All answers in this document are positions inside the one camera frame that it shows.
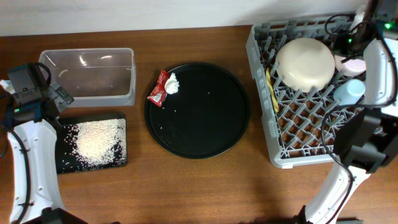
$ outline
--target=white wall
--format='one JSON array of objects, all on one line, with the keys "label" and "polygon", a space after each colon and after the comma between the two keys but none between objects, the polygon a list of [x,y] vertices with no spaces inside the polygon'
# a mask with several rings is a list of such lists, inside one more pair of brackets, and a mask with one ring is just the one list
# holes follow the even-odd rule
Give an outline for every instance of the white wall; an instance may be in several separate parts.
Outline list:
[{"label": "white wall", "polygon": [[367,0],[0,0],[0,35],[254,24],[353,11]]}]

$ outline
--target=wooden tabletop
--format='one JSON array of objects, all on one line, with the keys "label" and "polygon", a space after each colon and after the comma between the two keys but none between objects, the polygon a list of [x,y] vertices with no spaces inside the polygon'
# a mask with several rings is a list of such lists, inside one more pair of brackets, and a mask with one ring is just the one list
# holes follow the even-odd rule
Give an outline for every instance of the wooden tabletop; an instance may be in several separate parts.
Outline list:
[{"label": "wooden tabletop", "polygon": [[[62,116],[121,111],[127,118],[126,167],[58,175],[68,212],[89,223],[239,223],[292,217],[317,194],[331,163],[279,169],[269,160],[256,83],[246,56],[249,26],[0,37],[0,78],[36,62],[43,50],[129,47],[137,65],[134,106],[71,108]],[[250,103],[249,126],[226,153],[204,160],[160,147],[144,121],[144,102],[161,70],[210,62],[236,75]],[[4,139],[0,139],[0,149]],[[0,158],[0,223],[14,197],[12,153]],[[340,217],[396,223],[398,162],[379,169],[354,193]]]}]

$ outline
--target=red snack bag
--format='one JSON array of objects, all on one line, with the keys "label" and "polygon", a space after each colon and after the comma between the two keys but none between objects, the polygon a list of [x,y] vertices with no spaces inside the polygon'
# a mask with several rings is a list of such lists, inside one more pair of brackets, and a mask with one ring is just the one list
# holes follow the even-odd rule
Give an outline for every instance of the red snack bag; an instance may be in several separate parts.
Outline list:
[{"label": "red snack bag", "polygon": [[170,75],[166,71],[161,71],[160,76],[157,79],[157,85],[154,90],[147,97],[148,100],[151,100],[156,106],[161,107],[162,103],[166,99],[167,93],[164,89],[164,85],[166,81],[170,78]]}]

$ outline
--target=clear plastic container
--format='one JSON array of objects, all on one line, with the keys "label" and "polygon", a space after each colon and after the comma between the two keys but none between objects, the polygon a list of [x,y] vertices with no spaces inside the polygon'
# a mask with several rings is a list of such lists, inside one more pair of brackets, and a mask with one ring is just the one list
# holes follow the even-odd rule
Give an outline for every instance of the clear plastic container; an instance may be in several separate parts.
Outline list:
[{"label": "clear plastic container", "polygon": [[129,48],[45,50],[39,62],[74,97],[71,107],[134,105],[136,64]]}]

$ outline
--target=black tray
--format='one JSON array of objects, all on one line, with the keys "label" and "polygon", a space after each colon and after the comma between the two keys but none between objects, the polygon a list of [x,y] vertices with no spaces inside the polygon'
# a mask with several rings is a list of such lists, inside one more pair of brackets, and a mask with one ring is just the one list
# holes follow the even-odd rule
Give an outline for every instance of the black tray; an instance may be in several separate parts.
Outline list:
[{"label": "black tray", "polygon": [[68,129],[64,128],[64,126],[69,126],[89,121],[104,121],[109,119],[126,119],[126,116],[122,112],[117,112],[110,114],[97,114],[97,115],[78,116],[72,118],[59,119],[59,123],[61,124],[62,128],[60,131],[57,132],[57,142],[55,143],[55,166],[57,167],[58,174],[87,171],[87,170],[106,169],[112,167],[122,167],[127,164],[127,157],[122,164],[116,162],[116,158],[121,156],[121,151],[116,151],[114,153],[113,162],[110,162],[103,166],[88,167],[86,164],[78,161],[77,158],[72,155],[73,146],[69,145],[69,143],[66,143],[64,141],[67,134],[70,134],[70,132],[68,132]]},{"label": "black tray", "polygon": [[216,156],[237,143],[250,117],[248,95],[239,80],[209,63],[182,65],[171,73],[180,82],[178,93],[167,95],[160,108],[146,100],[145,121],[154,139],[190,159]]}]

